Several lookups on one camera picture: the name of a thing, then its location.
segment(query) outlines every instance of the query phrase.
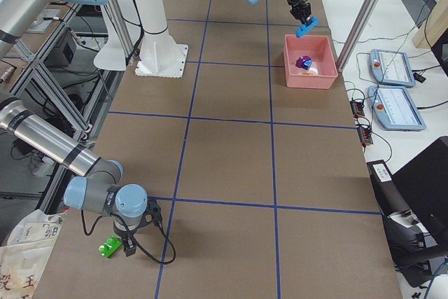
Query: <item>pink bin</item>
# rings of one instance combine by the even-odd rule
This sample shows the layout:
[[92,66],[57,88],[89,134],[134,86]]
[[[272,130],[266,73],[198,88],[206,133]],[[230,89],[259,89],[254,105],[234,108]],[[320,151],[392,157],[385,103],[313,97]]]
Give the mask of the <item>pink bin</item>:
[[[311,74],[303,68],[295,66],[301,56],[310,56],[312,68],[317,74]],[[296,38],[295,35],[285,35],[283,49],[285,59],[286,85],[290,88],[329,89],[337,78],[337,70],[330,41],[327,36],[307,35]]]

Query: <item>metal pole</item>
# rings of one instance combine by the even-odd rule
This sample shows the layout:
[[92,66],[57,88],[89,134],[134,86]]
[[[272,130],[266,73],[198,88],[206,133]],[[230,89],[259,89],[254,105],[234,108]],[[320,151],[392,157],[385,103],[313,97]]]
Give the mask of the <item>metal pole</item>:
[[344,47],[336,61],[336,67],[338,71],[344,70],[347,62],[349,61],[350,55],[355,49],[358,40],[363,33],[364,27],[366,26],[378,0],[364,0],[361,9],[359,10],[358,16],[351,28],[349,36],[345,41]]
[[120,39],[121,46],[125,51],[126,57],[130,57],[134,48],[132,45],[131,36],[127,30],[125,21],[123,20],[118,1],[109,0],[109,2],[105,5],[105,10],[106,13],[110,15],[109,20],[112,22],[112,25],[117,31],[118,38]]

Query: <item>green block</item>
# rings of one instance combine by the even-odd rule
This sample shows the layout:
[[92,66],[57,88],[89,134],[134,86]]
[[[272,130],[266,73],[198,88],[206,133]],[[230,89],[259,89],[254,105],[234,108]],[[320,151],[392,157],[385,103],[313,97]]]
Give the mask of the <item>green block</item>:
[[99,246],[98,251],[104,257],[109,258],[122,245],[123,243],[118,237],[110,236],[106,243]]

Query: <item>table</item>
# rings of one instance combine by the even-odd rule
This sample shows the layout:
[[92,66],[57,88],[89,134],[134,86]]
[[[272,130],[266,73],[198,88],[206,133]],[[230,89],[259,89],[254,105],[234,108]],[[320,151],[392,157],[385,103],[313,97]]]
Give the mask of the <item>table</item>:
[[[190,46],[183,78],[129,69],[95,151],[158,199],[178,259],[105,259],[110,219],[85,237],[71,210],[34,298],[399,299],[342,78],[286,87],[284,34],[297,27],[286,2],[164,4]],[[321,0],[312,6],[314,34],[329,36]],[[171,256],[155,228],[137,238]]]
[[[332,30],[334,41],[345,41],[349,34],[350,28],[356,18],[363,0],[323,0],[325,12],[328,16],[328,23]],[[372,17],[360,38],[360,41],[367,39],[395,38],[393,40],[379,39],[360,42],[356,46],[343,74],[346,81],[351,81],[356,88],[367,92],[367,87],[373,85],[359,78],[359,72],[356,66],[357,53],[369,53],[373,48],[398,50],[406,52],[411,58],[410,64],[413,69],[424,69],[438,64],[432,53],[425,49],[417,49],[412,43],[412,37],[417,32],[414,27],[414,21],[406,10],[401,0],[379,0]],[[342,43],[335,43],[337,53],[342,49]],[[359,69],[361,77],[373,81],[368,66],[368,55],[359,54]],[[448,78],[441,68],[428,70],[424,76],[427,80],[424,83],[416,83],[416,86],[409,89],[409,93],[417,106],[430,106],[443,102],[448,98]],[[346,88],[353,88],[351,83],[346,83]],[[370,105],[365,109],[366,116],[372,120]],[[420,111],[422,118],[426,123],[426,130],[420,132],[400,132],[386,131],[378,124],[376,118],[372,121],[372,129],[379,135],[383,136],[392,147],[392,157],[387,162],[392,173],[398,171],[402,166],[408,163],[414,156],[424,150],[429,144],[440,136],[447,134],[448,130],[448,109],[447,106]],[[380,138],[373,135],[374,145],[368,146],[365,151],[366,162],[374,160],[386,160],[390,155],[390,150],[386,143]],[[400,285],[403,297],[412,295],[415,289],[410,288],[403,276],[400,277]],[[448,291],[448,277],[440,276],[436,279],[434,287],[431,289],[430,298],[446,298]]]

